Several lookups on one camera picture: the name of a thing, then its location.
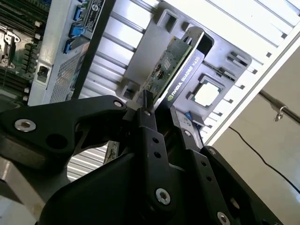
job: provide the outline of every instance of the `mounting hole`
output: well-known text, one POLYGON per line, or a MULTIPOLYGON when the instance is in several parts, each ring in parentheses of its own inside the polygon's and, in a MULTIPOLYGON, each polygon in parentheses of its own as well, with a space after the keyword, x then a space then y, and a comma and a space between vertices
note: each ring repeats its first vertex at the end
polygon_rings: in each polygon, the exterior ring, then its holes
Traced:
POLYGON ((270 223, 268 223, 266 220, 262 220, 262 225, 270 225, 270 223))
POLYGON ((236 202, 236 200, 234 198, 231 198, 230 202, 235 208, 237 208, 238 210, 240 209, 239 204, 236 202))
POLYGON ((64 149, 68 145, 68 140, 62 135, 52 134, 47 136, 46 143, 53 149, 64 149))
POLYGON ((209 148, 208 151, 210 151, 210 153, 213 154, 213 155, 216 154, 216 151, 214 149, 212 149, 212 148, 209 148))
POLYGON ((152 140, 153 140, 156 144, 159 143, 158 139, 156 139, 155 137, 153 137, 152 140))
POLYGON ((150 113, 148 110, 144 110, 144 113, 145 113, 147 116, 151 116, 151 113, 150 113))
POLYGON ((206 179, 209 181, 209 182, 212 182, 212 178, 210 176, 207 176, 206 179))
POLYGON ((184 133, 185 133, 188 137, 191 137, 191 136, 192 136, 191 133, 188 132, 187 130, 185 130, 184 133))
POLYGON ((224 223, 227 223, 227 219, 225 217, 221 217, 221 220, 224 222, 224 223))
POLYGON ((121 102, 117 101, 117 100, 114 100, 113 103, 114 103, 117 107, 122 107, 122 106, 123 106, 123 104, 122 104, 121 102))
POLYGON ((21 127, 23 128, 30 128, 30 123, 29 122, 22 122, 21 127))
POLYGON ((156 158, 161 158, 161 155, 157 151, 154 152, 154 155, 156 158))

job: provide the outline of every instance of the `motherboard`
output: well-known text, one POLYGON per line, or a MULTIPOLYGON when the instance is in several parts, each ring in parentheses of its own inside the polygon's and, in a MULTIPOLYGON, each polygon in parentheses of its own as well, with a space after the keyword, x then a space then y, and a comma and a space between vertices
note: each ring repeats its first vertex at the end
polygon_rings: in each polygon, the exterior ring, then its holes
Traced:
POLYGON ((0 0, 0 90, 26 104, 50 2, 0 0))

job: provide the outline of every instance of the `black mechanical arm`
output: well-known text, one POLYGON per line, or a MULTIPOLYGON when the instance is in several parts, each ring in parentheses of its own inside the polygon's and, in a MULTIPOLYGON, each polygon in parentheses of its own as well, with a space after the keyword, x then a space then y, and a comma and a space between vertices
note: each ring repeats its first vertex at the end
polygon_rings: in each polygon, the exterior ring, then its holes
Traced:
POLYGON ((0 114, 0 191, 39 225, 279 225, 216 149, 199 149, 174 108, 151 94, 132 110, 113 96, 0 114), (70 183, 66 165, 86 149, 120 143, 119 156, 70 183))

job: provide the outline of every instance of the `metal screw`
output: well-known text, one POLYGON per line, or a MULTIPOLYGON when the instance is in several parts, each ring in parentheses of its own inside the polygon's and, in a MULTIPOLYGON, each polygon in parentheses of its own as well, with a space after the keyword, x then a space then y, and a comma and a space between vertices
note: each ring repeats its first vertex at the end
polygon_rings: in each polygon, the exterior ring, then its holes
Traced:
POLYGON ((219 221, 222 225, 230 225, 230 221, 224 213, 218 212, 217 218, 219 219, 219 221))
POLYGON ((151 113, 147 110, 144 110, 144 113, 147 115, 147 116, 151 116, 151 113))
POLYGON ((192 136, 191 133, 188 132, 187 130, 185 130, 184 133, 185 133, 188 137, 191 137, 191 136, 192 136))
POLYGON ((216 155, 216 152, 213 149, 209 148, 208 150, 210 151, 211 154, 216 155))
POLYGON ((163 188, 158 188, 156 190, 155 194, 156 194, 157 200, 160 203, 162 203, 164 205, 170 204, 171 197, 170 197, 169 193, 166 190, 164 190, 163 188))
POLYGON ((122 103, 121 102, 118 102, 118 101, 114 101, 113 102, 117 107, 122 107, 122 103))
POLYGON ((30 132, 37 128, 36 124, 28 119, 21 119, 15 122, 15 128, 22 132, 30 132))

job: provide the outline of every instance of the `metal frame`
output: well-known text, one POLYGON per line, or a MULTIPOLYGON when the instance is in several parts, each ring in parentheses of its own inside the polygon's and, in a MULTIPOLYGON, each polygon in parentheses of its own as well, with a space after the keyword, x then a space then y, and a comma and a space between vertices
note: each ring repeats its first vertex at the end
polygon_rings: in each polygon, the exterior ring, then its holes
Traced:
POLYGON ((80 92, 83 88, 83 84, 85 82, 85 79, 88 75, 88 72, 90 70, 90 67, 92 65, 92 62, 94 60, 96 51, 98 49, 99 43, 101 41, 101 38, 103 36, 104 30, 106 28, 108 19, 110 17, 110 14, 113 10, 114 4, 116 0, 107 0, 106 3, 104 4, 104 7, 102 9, 102 13, 100 15, 100 18, 98 20, 96 29, 94 31, 93 37, 90 41, 89 48, 86 52, 86 55, 84 57, 83 63, 81 70, 79 72, 76 85, 75 85, 75 90, 72 96, 72 99, 78 99, 80 92))
MULTIPOLYGON (((218 0, 197 2, 167 0, 166 2, 251 55, 253 59, 247 71, 217 105, 216 110, 204 121, 206 126, 202 132, 203 140, 213 144, 258 91, 255 91, 250 100, 245 101, 245 96, 251 95, 253 87, 259 82, 262 83, 260 85, 262 87, 269 80, 269 78, 267 80, 263 78, 264 74, 269 70, 273 73, 274 69, 271 70, 271 66, 277 63, 277 57, 286 51, 285 48, 291 42, 290 46, 293 45, 293 39, 300 31, 297 25, 300 21, 299 9, 283 0, 278 4, 266 0, 243 2, 233 0, 230 3, 218 0), (198 7, 198 9, 191 10, 191 6, 198 7)), ((130 59, 158 4, 159 1, 156 0, 116 1, 110 22, 104 32, 106 37, 99 45, 97 57, 94 58, 80 98, 116 95, 115 92, 130 59), (132 48, 127 48, 128 35, 132 37, 132 42, 130 42, 132 48)))
POLYGON ((136 111, 113 96, 5 111, 0 179, 40 225, 181 225, 199 213, 203 224, 281 224, 215 148, 197 148, 174 107, 153 108, 144 91, 136 111), (34 121, 20 127, 17 118, 34 121), (107 140, 120 143, 118 158, 69 183, 70 157, 107 140))
POLYGON ((299 46, 300 23, 297 24, 291 34, 285 39, 284 44, 282 44, 276 54, 273 55, 274 61, 269 61, 269 63, 263 66, 263 69, 260 71, 260 74, 262 74, 260 79, 247 91, 245 96, 236 104, 228 116, 218 121, 218 126, 209 133, 209 138, 205 141, 206 144, 213 145, 216 142, 299 46))
POLYGON ((79 2, 74 0, 53 0, 51 3, 28 105, 49 103, 61 64, 82 51, 83 46, 69 54, 63 53, 63 48, 69 39, 71 24, 74 22, 72 15, 78 4, 79 2), (48 69, 45 82, 38 80, 40 67, 48 69))

